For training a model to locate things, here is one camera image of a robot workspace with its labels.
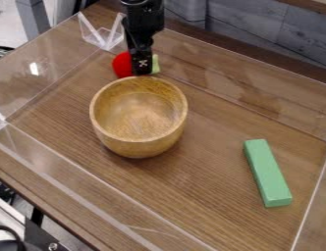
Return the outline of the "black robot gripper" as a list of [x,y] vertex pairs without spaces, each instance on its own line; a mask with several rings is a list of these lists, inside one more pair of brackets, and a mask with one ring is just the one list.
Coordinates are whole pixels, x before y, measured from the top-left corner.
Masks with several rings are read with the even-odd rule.
[[152,71],[152,36],[163,30],[163,0],[119,0],[126,17],[122,21],[127,51],[131,56],[134,75],[148,75]]

